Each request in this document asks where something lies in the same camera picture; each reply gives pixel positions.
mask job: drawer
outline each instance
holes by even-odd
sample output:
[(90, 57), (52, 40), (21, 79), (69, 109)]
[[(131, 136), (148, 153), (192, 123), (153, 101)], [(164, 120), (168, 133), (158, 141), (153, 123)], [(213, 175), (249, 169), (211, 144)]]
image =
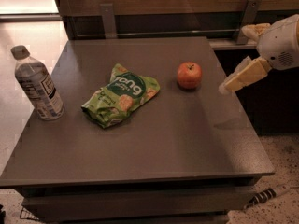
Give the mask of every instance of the drawer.
[(184, 217), (147, 217), (117, 220), (97, 220), (67, 222), (68, 224), (225, 224), (229, 221), (226, 215), (201, 215)]
[(126, 190), (26, 198), (23, 206), (45, 222), (158, 217), (241, 209), (253, 187)]

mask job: plastic bottle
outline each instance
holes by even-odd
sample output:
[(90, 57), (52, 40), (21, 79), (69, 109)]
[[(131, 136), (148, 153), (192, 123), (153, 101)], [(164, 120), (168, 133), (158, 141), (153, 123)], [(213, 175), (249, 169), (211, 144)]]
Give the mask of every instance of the plastic bottle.
[(15, 77), (43, 120), (54, 120), (64, 113), (64, 103), (57, 92), (45, 64), (30, 56), (25, 46), (11, 53), (17, 60)]

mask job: chip bag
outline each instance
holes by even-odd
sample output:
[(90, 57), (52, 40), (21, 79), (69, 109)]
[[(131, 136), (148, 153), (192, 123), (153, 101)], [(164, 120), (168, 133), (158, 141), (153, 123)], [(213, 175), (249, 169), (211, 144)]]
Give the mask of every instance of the chip bag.
[(102, 128), (127, 119), (160, 90), (152, 77), (137, 76), (121, 64), (112, 70), (110, 83), (98, 90), (81, 108)]

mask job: tiled floor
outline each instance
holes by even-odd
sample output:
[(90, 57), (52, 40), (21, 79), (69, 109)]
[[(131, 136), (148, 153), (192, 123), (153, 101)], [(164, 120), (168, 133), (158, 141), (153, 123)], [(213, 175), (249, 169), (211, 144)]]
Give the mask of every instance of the tiled floor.
[[(0, 23), (0, 173), (18, 141), (32, 107), (16, 83), (10, 48), (23, 44), (34, 57), (51, 69), (67, 41), (58, 21)], [(299, 223), (299, 133), (261, 136), (262, 144), (276, 168), (276, 174), (261, 179), (258, 191), (288, 183), (294, 189), (246, 212), (231, 211), (229, 224)], [(20, 219), (22, 197), (12, 189), (0, 189), (0, 204), (7, 212), (6, 224), (29, 224)]]

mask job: apple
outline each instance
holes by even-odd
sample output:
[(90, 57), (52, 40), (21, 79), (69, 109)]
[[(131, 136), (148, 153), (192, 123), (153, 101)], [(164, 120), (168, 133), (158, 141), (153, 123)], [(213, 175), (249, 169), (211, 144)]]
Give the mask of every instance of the apple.
[(185, 62), (178, 67), (177, 82), (184, 89), (195, 89), (202, 80), (202, 68), (194, 62)]

